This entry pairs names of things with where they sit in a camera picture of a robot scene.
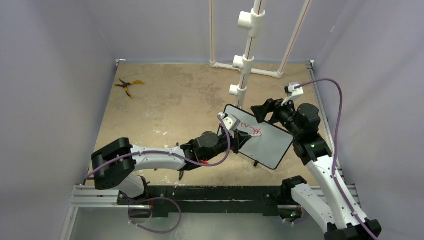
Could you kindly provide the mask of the small black-framed whiteboard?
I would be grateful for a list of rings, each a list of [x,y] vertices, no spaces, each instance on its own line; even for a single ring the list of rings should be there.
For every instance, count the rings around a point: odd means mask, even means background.
[[[234,105],[226,105],[223,112],[232,114],[241,121],[238,130],[249,134],[256,131],[262,133],[261,136],[252,135],[239,153],[271,170],[277,169],[292,145],[293,136],[286,130],[268,122],[257,123],[253,114]]]

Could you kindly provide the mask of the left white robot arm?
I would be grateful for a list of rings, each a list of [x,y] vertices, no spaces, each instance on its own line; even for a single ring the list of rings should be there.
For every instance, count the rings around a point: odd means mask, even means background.
[[[91,155],[92,171],[86,180],[93,180],[97,190],[119,190],[138,205],[149,199],[147,181],[135,175],[136,171],[167,169],[191,171],[200,167],[212,167],[209,160],[225,154],[238,154],[252,135],[236,130],[224,130],[221,135],[206,131],[186,144],[173,148],[146,148],[130,144],[127,137],[119,138]]]

